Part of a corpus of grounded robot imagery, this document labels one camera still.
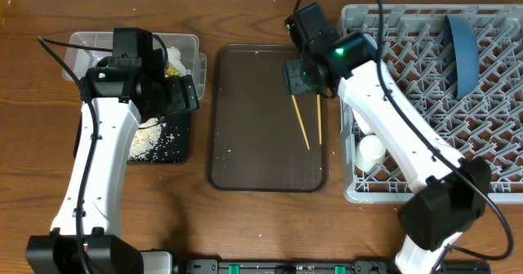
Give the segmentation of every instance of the white cup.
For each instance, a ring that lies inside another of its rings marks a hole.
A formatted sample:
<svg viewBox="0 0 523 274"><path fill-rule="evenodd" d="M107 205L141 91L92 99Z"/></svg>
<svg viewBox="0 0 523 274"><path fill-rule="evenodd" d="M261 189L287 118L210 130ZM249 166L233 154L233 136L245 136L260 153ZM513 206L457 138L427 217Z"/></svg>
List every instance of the white cup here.
<svg viewBox="0 0 523 274"><path fill-rule="evenodd" d="M365 136L356 147L356 167L368 173L385 160L385 146L376 135Z"/></svg>

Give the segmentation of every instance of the wooden table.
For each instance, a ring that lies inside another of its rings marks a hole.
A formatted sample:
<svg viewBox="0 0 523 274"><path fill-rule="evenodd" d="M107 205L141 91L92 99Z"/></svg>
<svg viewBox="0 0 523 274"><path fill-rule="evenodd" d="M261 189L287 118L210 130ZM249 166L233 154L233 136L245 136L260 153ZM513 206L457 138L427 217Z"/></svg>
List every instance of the wooden table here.
<svg viewBox="0 0 523 274"><path fill-rule="evenodd" d="M328 103L329 180L314 194L224 192L204 176L211 90L218 50L228 43L290 44L284 19L296 0L12 0L0 33L0 272L26 273L29 236L49 232L73 167L78 89L36 41L68 41L76 31L139 26L196 34L208 56L206 95L193 114L190 157L183 165L127 167L123 239L183 258L352 260L392 258L405 234L397 205L351 204L342 195L339 100ZM303 4L313 0L304 0ZM315 0L336 24L348 3ZM385 3L523 3L523 0L384 0ZM60 56L65 48L53 48ZM502 206L516 251L492 263L495 273L523 271L523 206ZM458 242L487 254L505 249L488 213ZM450 259L466 258L450 254Z"/></svg>

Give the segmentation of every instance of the dish rack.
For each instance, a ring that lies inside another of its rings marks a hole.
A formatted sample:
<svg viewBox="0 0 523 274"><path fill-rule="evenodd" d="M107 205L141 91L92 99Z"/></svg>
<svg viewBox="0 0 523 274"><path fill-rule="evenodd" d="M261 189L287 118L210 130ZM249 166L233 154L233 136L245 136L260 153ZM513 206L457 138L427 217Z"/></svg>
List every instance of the dish rack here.
<svg viewBox="0 0 523 274"><path fill-rule="evenodd" d="M523 6L385 5L382 58L392 78L422 117L468 159L484 157L492 169L489 197L497 204L523 203ZM453 99L449 83L455 61L445 62L445 15L469 20L480 54L475 90ZM378 38L378 6L342 9L340 33ZM368 173L355 167L355 146L364 134L350 106L341 102L342 172L345 197L353 203L404 203L413 194L397 164Z"/></svg>

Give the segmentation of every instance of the brown tray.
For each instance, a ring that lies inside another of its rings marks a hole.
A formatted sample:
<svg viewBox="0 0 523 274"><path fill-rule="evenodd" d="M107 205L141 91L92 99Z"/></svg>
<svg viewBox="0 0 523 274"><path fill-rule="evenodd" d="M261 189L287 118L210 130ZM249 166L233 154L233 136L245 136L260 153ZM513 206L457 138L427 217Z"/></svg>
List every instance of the brown tray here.
<svg viewBox="0 0 523 274"><path fill-rule="evenodd" d="M218 57L213 91L209 182L221 190L312 192L327 177L327 137L320 145L316 95L297 96L306 148L282 64L293 47L229 45ZM322 130L326 107L322 103Z"/></svg>

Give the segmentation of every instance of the wooden chopstick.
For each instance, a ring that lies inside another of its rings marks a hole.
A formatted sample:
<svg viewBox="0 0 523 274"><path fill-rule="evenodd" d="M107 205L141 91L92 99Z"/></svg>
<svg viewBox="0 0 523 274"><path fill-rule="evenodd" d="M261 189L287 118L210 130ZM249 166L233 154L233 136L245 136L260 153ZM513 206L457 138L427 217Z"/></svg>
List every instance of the wooden chopstick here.
<svg viewBox="0 0 523 274"><path fill-rule="evenodd" d="M321 104L320 104L320 95L316 95L316 104L318 105L318 136L320 136L320 145L321 145Z"/></svg>
<svg viewBox="0 0 523 274"><path fill-rule="evenodd" d="M305 143L307 144L307 149L310 150L311 147L309 146L309 139L307 139L307 134L305 133L305 127L303 126L302 115L300 115L300 110L297 108L296 97L294 97L294 95L292 95L291 97L293 98L294 109L296 110L297 119L300 121L300 127L302 127L303 138L305 139Z"/></svg>

